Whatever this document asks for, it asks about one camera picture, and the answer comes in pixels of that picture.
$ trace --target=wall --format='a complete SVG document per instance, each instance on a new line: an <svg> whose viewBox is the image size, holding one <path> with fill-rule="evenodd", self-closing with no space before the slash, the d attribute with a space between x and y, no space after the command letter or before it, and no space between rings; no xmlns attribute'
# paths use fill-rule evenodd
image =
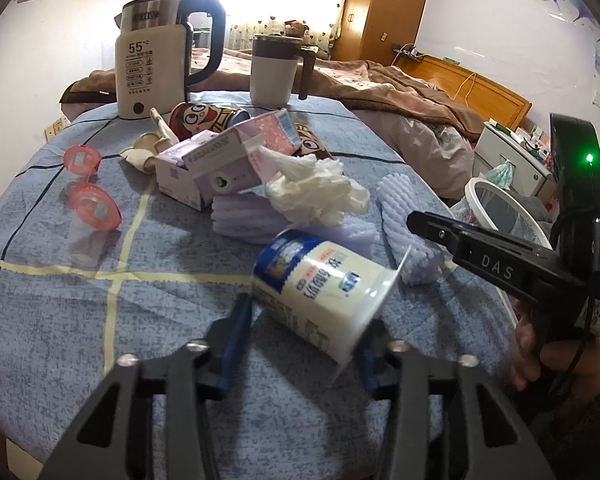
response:
<svg viewBox="0 0 600 480"><path fill-rule="evenodd" d="M129 0L11 2L0 17L0 196L45 142L73 81L113 67L113 22Z"/></svg>
<svg viewBox="0 0 600 480"><path fill-rule="evenodd" d="M418 50L450 57L529 99L528 118L549 131L549 113L591 121L600 142L594 64L600 30L568 0L427 0Z"/></svg>

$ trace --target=wooden wardrobe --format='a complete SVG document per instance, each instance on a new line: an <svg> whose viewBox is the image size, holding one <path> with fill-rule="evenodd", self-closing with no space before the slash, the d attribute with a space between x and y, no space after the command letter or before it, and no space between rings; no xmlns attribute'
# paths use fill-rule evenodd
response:
<svg viewBox="0 0 600 480"><path fill-rule="evenodd" d="M426 0L346 0L342 33L331 59L369 59L390 65L392 44L415 43Z"/></svg>

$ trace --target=small carton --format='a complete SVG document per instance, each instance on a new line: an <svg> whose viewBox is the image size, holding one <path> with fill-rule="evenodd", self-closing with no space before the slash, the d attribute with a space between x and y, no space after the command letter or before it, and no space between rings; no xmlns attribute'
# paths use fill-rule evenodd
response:
<svg viewBox="0 0 600 480"><path fill-rule="evenodd" d="M205 201L269 181L276 168L267 164L258 147L267 146L285 155L300 146L286 110L264 114L225 130L210 142L182 155Z"/></svg>
<svg viewBox="0 0 600 480"><path fill-rule="evenodd" d="M203 200L200 195L193 177L184 165L182 155L209 142L217 135L212 132L200 132L156 155L154 158L155 176L160 191L178 202L202 211L209 202Z"/></svg>

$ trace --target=human hand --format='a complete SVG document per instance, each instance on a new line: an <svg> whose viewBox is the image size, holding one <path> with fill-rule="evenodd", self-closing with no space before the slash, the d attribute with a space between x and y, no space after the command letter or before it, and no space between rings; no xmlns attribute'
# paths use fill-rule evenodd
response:
<svg viewBox="0 0 600 480"><path fill-rule="evenodd" d="M536 331L530 317L525 314L516 327L511 364L511 381L521 392L529 383L540 378L542 363L555 372L565 372L580 345L579 341L556 341L545 344L540 359L532 352L536 346ZM573 375L575 377L570 396L556 410L556 416L565 416L593 402L600 393L600 338L589 341Z"/></svg>

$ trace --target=brown blanket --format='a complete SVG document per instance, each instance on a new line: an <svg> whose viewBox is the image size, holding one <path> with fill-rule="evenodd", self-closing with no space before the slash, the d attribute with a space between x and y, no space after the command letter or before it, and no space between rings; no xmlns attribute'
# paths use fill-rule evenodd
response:
<svg viewBox="0 0 600 480"><path fill-rule="evenodd" d="M208 49L194 49L192 70L201 70L207 60ZM250 54L225 49L218 70L190 90L249 91L250 73ZM294 82L296 92L300 73L301 65ZM71 85L60 102L112 102L115 77L113 70L96 70ZM391 112L424 123L453 126L469 140L478 140L483 129L483 119L471 108L454 102L443 91L407 76L395 66L382 66L373 61L316 60L309 94L336 99L350 110Z"/></svg>

